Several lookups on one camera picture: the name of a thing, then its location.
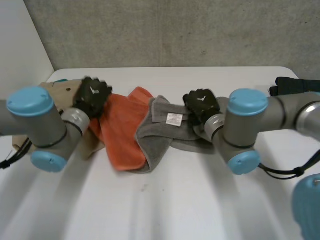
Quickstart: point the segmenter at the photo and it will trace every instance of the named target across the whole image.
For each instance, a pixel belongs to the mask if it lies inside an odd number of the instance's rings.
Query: black cable
[[[301,167],[296,167],[293,170],[290,171],[283,171],[283,170],[275,170],[269,167],[266,167],[265,165],[263,165],[262,163],[259,164],[259,168],[262,169],[266,174],[268,174],[270,177],[274,178],[274,179],[278,179],[278,180],[290,180],[290,179],[294,179],[294,178],[298,178],[301,177],[306,170],[308,170],[309,168],[313,167],[314,165],[316,165],[318,162],[320,162],[320,150],[317,151],[310,159],[309,161],[307,161],[303,166]],[[289,177],[277,177],[274,176],[272,174],[277,174],[277,175],[293,175],[293,176],[289,176]]]
[[[0,169],[7,169],[12,164],[22,159],[29,152],[31,146],[32,142],[29,140],[29,138],[27,138],[20,149],[9,160],[0,162]]]

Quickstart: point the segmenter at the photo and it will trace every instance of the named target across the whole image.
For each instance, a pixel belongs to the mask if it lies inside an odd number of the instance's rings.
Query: table surface
[[[127,96],[141,86],[183,104],[191,90],[228,97],[239,88],[268,94],[284,67],[172,67],[62,69],[60,79],[98,77]],[[292,170],[318,149],[289,130],[260,133],[256,149],[269,167]],[[0,138],[0,157],[11,138]],[[306,176],[319,173],[320,166]],[[6,240],[301,240],[291,211],[299,179],[279,181],[262,170],[233,175],[218,154],[170,148],[149,174],[116,172],[106,150],[84,161],[75,153],[64,171],[36,169],[26,156],[0,174],[0,237]]]

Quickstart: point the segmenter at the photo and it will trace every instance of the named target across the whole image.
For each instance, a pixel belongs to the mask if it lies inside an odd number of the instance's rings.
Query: gray concrete wall
[[[24,0],[53,67],[283,66],[320,80],[319,0]]]

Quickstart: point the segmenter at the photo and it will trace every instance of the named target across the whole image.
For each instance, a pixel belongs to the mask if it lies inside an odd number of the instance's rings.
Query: white wall
[[[23,0],[0,0],[0,99],[53,72]]]

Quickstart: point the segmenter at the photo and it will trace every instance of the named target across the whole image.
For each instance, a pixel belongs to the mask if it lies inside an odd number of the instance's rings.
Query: white care label
[[[168,113],[168,116],[166,117],[166,124],[181,127],[183,114],[176,114],[176,113]]]

